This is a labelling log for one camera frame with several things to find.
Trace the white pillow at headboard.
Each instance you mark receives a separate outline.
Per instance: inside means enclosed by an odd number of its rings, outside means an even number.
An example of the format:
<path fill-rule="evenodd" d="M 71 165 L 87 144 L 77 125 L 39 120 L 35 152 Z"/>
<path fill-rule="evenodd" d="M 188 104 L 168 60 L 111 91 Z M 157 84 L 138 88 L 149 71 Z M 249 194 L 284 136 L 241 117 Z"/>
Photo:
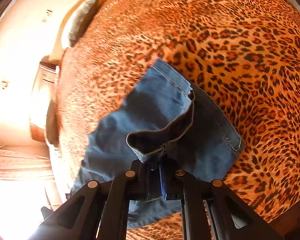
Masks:
<path fill-rule="evenodd" d="M 83 36 L 98 10 L 98 2 L 99 0 L 85 0 L 71 14 L 61 36 L 63 49 L 73 47 Z"/>

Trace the blue denim pants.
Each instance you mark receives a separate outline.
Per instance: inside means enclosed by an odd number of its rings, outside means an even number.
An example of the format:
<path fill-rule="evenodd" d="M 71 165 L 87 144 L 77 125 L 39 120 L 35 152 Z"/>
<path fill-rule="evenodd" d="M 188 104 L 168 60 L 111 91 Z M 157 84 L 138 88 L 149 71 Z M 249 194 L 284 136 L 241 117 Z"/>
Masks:
<path fill-rule="evenodd" d="M 200 180 L 222 179 L 245 147 L 208 94 L 161 59 L 88 141 L 72 193 L 90 180 L 114 179 L 136 159 L 155 171 L 169 157 Z"/>

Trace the light wooden headboard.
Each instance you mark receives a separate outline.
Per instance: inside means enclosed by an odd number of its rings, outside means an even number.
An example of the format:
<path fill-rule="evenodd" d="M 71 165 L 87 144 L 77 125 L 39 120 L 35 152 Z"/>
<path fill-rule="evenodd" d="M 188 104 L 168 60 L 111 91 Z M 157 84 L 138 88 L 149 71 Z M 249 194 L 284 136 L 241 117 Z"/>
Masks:
<path fill-rule="evenodd" d="M 93 17 L 105 0 L 79 0 L 64 16 L 58 29 L 49 61 L 61 61 L 67 48 L 73 47 L 83 36 Z"/>

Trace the dark wooden headboard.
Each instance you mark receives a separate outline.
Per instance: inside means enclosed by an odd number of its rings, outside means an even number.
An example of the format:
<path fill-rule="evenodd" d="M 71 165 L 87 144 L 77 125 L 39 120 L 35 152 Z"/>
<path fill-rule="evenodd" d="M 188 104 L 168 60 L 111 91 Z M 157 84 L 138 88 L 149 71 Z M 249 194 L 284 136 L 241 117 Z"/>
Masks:
<path fill-rule="evenodd" d="M 57 65 L 40 61 L 30 97 L 29 125 L 31 138 L 45 142 L 47 111 L 55 93 Z"/>

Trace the leopard print bedsheet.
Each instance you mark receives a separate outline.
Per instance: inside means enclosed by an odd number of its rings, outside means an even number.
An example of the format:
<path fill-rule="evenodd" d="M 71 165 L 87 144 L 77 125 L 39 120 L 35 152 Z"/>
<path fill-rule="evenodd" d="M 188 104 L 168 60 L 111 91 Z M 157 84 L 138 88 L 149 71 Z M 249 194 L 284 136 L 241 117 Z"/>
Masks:
<path fill-rule="evenodd" d="M 107 0 L 65 51 L 59 149 L 75 179 L 88 134 L 161 58 L 246 146 L 225 182 L 267 222 L 300 205 L 300 13 L 284 0 Z"/>

